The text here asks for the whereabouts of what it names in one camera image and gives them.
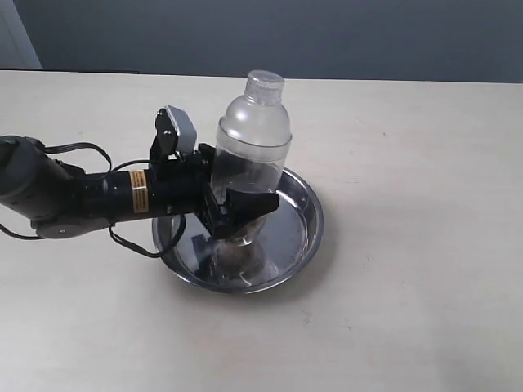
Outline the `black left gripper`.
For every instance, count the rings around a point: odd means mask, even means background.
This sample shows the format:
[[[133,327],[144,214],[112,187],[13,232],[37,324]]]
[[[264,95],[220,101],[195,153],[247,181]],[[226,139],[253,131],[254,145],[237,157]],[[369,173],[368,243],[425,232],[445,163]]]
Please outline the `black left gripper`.
[[[189,154],[170,159],[154,142],[147,170],[148,212],[151,218],[193,213],[216,239],[237,234],[279,207],[276,193],[245,193],[226,190],[219,204],[210,187],[215,148],[200,144]]]

